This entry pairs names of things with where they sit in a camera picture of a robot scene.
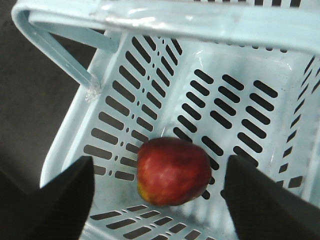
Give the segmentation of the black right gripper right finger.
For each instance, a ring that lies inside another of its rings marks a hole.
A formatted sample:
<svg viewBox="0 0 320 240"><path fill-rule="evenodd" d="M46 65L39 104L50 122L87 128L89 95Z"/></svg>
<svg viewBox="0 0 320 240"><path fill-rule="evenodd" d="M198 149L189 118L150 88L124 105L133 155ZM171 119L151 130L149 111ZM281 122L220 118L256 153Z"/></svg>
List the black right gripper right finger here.
<svg viewBox="0 0 320 240"><path fill-rule="evenodd" d="M320 209L239 155L228 158L222 195L240 240L320 238Z"/></svg>

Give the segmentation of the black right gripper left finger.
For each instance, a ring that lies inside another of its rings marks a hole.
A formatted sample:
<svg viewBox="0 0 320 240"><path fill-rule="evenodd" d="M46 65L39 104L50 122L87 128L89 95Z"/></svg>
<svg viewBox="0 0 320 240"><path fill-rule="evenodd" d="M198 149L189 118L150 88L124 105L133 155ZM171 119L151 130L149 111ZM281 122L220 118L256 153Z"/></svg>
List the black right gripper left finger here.
<svg viewBox="0 0 320 240"><path fill-rule="evenodd" d="M45 186L26 194L0 174L2 240L78 240L95 192L91 156L82 156Z"/></svg>

